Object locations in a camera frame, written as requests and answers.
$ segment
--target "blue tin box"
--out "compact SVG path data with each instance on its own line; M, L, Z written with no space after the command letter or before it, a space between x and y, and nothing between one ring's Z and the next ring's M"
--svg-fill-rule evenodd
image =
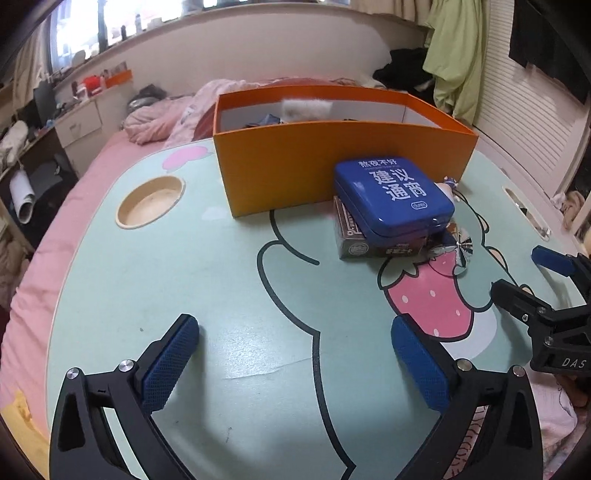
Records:
M454 204L406 158L339 163L335 188L373 245L408 242L444 230Z

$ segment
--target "window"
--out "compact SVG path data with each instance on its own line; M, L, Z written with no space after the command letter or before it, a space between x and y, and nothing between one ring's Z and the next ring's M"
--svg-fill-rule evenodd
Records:
M76 52L86 58L99 52L97 0L65 0L51 14L50 50L53 70L69 67Z
M135 35L136 20L141 22L142 30L145 30L154 19L161 18L162 22L167 22L203 8L269 1L290 0L63 0L51 14L51 66L54 72L70 67L76 53L81 51L86 59L99 54L122 40L123 26L128 37ZM349 0L291 1L349 4ZM103 38L100 37L102 29L99 28L101 17L105 26Z
M183 12L182 0L106 0L105 24L107 41L111 46L121 40L121 27L127 36L135 35L135 21L139 15L142 30L155 18L163 22L174 20Z

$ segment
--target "orange container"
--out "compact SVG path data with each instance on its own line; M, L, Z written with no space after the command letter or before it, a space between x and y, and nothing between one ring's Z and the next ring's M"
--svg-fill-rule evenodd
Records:
M131 73L131 70L124 70L110 78L105 79L105 84L107 85L107 88L111 88L115 85L121 85L122 83L128 82L133 77L134 75Z
M243 127L267 113L280 116L285 98L332 100L334 119ZM407 93L330 85L220 95L213 132L234 217L331 200L333 169L343 160L405 157L433 181L460 180L478 140L468 127Z

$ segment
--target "screw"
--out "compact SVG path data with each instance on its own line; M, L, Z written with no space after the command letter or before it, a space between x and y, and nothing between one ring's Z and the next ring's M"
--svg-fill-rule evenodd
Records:
M523 368L520 365L513 365L513 368L511 368L511 370L513 371L513 375L515 375L516 377L525 376L525 368Z
M456 362L456 365L463 372L468 372L468 371L472 370L472 367L473 367L472 362L470 362L469 360L466 360L465 358L460 358Z
M131 370L133 367L133 360L123 360L118 366L120 372L129 372L129 370Z
M70 368L68 370L68 372L66 373L66 378L68 378L69 380L74 380L78 376L79 373L80 373L80 370L78 370L76 367Z

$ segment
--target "white wardrobe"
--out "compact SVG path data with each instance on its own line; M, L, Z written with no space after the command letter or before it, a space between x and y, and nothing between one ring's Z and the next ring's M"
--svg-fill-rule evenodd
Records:
M589 140L590 102L535 67L511 60L514 0L483 0L488 43L475 127L500 145L548 197L572 181Z

